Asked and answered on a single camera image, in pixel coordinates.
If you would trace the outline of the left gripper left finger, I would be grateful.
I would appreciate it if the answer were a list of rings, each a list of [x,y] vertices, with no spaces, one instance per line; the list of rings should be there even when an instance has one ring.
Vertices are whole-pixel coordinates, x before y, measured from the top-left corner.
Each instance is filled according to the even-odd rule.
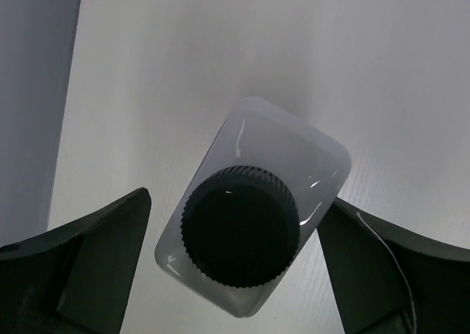
[[[139,188],[1,247],[1,332],[119,333],[150,212]]]

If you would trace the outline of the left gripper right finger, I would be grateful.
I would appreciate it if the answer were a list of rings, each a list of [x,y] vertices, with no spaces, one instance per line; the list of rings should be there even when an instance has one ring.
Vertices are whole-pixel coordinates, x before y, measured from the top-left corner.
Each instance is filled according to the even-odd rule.
[[[469,250],[341,199],[317,231],[346,333],[469,332]]]

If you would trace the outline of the clear bottle black cap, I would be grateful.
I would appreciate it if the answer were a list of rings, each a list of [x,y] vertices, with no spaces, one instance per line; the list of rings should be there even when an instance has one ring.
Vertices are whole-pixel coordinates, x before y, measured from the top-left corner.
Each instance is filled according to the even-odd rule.
[[[348,150],[262,98],[241,100],[217,132],[154,251],[203,298],[259,311],[351,170]]]

